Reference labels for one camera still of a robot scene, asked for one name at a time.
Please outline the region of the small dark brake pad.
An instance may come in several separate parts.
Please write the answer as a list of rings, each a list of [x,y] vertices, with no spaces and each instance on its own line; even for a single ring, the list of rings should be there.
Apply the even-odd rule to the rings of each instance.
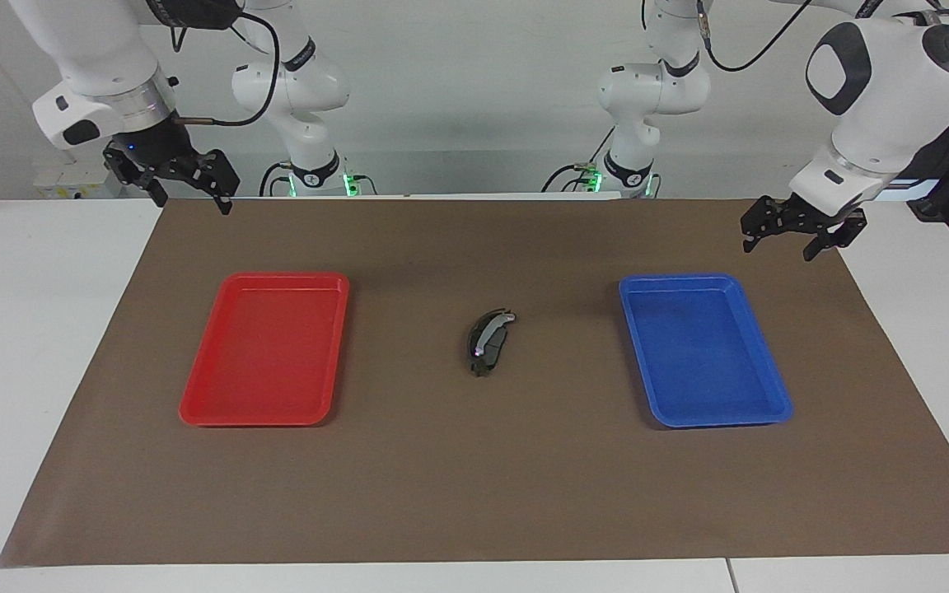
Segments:
[[[484,371],[486,374],[493,371],[498,364],[498,357],[503,349],[503,345],[507,338],[507,326],[498,327],[489,335],[486,344],[484,345],[484,352],[482,354],[481,360],[483,363]]]

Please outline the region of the blue plastic tray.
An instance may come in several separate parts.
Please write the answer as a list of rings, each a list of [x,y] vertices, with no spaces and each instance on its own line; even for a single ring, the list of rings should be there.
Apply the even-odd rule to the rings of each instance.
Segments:
[[[619,297],[649,409],[664,427],[760,427],[793,417],[783,377],[733,275],[629,275]]]

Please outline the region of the red plastic tray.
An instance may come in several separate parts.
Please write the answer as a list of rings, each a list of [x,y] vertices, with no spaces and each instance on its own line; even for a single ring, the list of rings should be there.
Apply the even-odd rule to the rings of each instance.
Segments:
[[[216,293],[180,401],[191,427],[315,427],[333,405],[350,282],[234,273]]]

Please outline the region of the brown table mat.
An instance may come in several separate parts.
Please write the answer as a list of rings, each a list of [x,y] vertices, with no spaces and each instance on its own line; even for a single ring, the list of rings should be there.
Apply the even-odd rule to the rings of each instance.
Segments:
[[[839,253],[741,248],[749,200],[208,200],[161,211],[0,554],[76,564],[949,554],[949,443]],[[351,284],[307,428],[180,419],[234,273]],[[619,282],[728,273],[793,400],[669,429]],[[475,322],[511,309],[488,376]]]

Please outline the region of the white wall socket box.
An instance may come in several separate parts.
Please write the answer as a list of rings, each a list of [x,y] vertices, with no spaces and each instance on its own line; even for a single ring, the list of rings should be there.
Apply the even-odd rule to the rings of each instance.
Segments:
[[[36,172],[31,187],[42,199],[116,199],[122,184],[101,162],[49,166]]]

